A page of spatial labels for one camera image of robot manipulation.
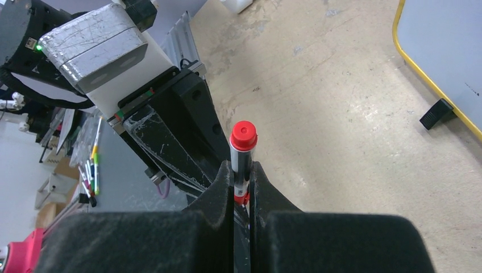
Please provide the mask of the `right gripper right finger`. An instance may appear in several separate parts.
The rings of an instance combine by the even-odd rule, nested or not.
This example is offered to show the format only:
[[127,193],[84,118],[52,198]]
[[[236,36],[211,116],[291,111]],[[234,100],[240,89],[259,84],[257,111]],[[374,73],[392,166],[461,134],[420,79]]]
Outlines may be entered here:
[[386,214],[303,212],[251,171],[252,272],[434,272],[419,231]]

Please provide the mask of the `red whiteboard marker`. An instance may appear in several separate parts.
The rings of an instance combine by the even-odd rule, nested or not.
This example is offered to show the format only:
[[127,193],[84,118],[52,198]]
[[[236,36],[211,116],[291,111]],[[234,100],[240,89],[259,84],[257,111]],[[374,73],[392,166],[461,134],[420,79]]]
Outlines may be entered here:
[[239,121],[234,124],[228,142],[234,172],[234,201],[237,205],[248,202],[248,185],[257,140],[256,127],[252,122]]

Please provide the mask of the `yellow framed whiteboard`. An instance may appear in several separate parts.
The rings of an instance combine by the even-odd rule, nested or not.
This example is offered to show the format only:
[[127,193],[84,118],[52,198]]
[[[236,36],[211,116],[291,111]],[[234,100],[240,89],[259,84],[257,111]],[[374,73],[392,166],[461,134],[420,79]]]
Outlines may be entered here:
[[405,62],[481,138],[481,1],[400,1],[392,36]]

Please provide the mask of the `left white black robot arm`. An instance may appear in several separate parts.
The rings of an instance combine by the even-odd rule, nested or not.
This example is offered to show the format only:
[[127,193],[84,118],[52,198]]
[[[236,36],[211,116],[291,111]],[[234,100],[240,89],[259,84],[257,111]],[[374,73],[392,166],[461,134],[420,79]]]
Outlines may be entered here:
[[1,2],[1,82],[22,98],[96,107],[147,166],[197,197],[229,148],[183,13],[157,44],[153,1],[70,14],[44,1]]

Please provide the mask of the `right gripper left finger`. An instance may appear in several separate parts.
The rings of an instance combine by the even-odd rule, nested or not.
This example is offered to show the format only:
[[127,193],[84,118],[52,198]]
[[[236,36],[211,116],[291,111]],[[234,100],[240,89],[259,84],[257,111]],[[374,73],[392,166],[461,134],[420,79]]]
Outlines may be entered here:
[[230,163],[176,212],[77,213],[60,221],[35,272],[233,272]]

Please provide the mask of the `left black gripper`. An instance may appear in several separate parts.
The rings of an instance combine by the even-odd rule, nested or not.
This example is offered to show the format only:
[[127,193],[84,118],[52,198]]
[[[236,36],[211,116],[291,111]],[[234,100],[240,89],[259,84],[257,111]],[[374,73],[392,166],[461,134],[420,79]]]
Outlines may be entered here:
[[144,162],[152,182],[169,179],[195,198],[212,185],[229,148],[203,64],[181,64],[120,100],[108,122]]

